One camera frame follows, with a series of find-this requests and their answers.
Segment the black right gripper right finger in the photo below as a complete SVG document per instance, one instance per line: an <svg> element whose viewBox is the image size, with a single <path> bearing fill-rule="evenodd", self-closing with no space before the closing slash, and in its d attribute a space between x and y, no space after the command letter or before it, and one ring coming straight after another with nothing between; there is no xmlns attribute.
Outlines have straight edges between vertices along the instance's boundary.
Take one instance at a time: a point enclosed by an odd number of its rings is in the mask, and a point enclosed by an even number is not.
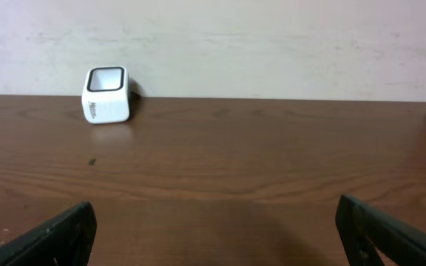
<svg viewBox="0 0 426 266"><path fill-rule="evenodd" d="M397 265L426 265L426 233L351 195L339 198L335 223L350 265L383 266L379 253Z"/></svg>

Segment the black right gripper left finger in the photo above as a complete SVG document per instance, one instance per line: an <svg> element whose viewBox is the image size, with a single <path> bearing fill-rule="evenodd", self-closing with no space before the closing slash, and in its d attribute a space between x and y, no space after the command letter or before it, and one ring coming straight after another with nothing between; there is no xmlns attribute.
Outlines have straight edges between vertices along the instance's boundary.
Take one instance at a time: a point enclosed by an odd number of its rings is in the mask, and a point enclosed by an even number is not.
<svg viewBox="0 0 426 266"><path fill-rule="evenodd" d="M0 266L89 262L97 231L90 202L81 202L0 247Z"/></svg>

